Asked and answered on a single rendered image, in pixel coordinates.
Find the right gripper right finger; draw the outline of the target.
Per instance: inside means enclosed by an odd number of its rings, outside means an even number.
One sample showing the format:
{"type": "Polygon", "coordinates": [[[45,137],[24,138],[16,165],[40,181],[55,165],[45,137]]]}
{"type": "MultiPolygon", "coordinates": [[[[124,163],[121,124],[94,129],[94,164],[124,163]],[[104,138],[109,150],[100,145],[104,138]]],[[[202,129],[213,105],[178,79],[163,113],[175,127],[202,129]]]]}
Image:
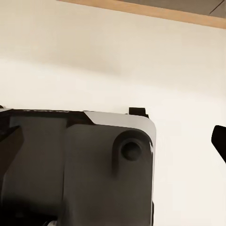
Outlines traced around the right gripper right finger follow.
{"type": "Polygon", "coordinates": [[[226,127],[216,125],[212,132],[211,142],[226,162],[226,127]]]}

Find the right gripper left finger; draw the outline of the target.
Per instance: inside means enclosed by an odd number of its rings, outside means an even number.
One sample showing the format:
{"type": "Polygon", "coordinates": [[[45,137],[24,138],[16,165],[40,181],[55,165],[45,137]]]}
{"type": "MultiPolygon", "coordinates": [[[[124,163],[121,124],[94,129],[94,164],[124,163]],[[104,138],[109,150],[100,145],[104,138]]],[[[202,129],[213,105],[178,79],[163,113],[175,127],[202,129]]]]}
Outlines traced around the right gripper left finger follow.
{"type": "Polygon", "coordinates": [[[20,125],[0,130],[0,182],[24,144],[20,125]]]}

